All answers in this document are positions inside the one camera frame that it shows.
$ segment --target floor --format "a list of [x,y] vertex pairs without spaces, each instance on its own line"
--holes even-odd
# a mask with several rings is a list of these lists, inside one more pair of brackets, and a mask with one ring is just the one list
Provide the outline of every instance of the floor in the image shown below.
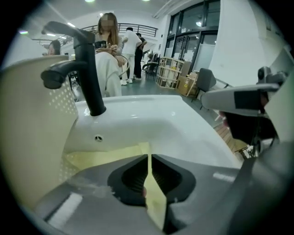
[[[123,95],[180,95],[175,90],[159,87],[155,83],[155,81],[153,81],[152,77],[146,80],[145,75],[142,76],[141,81],[134,80],[132,84],[127,84],[125,86],[122,86],[121,88]],[[82,95],[80,87],[74,90],[76,90],[75,94],[77,95],[79,101],[85,100]],[[221,123],[221,120],[215,121],[217,114],[214,111],[207,110],[205,108],[202,108],[200,110],[201,103],[199,100],[194,100],[193,102],[191,102],[191,98],[182,95],[180,96],[194,111],[196,111],[212,127],[215,127]]]

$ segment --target white shoe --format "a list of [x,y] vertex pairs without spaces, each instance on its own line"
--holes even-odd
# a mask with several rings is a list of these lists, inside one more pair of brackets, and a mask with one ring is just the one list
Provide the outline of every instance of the white shoe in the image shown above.
[[121,85],[127,85],[127,81],[126,81],[126,80],[121,80],[121,81],[120,81],[120,84],[121,84]]

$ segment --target woman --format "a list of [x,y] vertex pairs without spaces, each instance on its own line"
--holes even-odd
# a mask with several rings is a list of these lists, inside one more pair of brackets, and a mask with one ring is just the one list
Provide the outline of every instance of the woman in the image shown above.
[[122,39],[113,13],[105,13],[98,22],[97,41],[106,41],[106,48],[96,49],[96,69],[102,96],[120,96],[119,72],[124,65]]
[[58,40],[54,40],[49,44],[48,48],[48,55],[50,56],[56,56],[60,55],[60,42]]

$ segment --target black faucet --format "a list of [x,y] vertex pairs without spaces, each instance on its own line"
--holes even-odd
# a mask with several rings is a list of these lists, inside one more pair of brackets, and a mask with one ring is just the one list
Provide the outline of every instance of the black faucet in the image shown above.
[[55,21],[50,21],[44,26],[42,34],[47,33],[65,34],[73,37],[75,60],[62,61],[44,70],[41,74],[44,86],[49,89],[58,89],[70,72],[77,71],[90,114],[99,116],[104,113],[106,107],[100,92],[95,64],[95,35]]

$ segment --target ceiling light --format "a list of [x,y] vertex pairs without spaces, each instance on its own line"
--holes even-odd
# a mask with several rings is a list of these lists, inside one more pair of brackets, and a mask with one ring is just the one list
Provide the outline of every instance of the ceiling light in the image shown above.
[[21,30],[19,31],[20,34],[28,34],[28,31],[25,31],[25,30]]
[[75,27],[72,23],[68,22],[68,25],[71,27]]

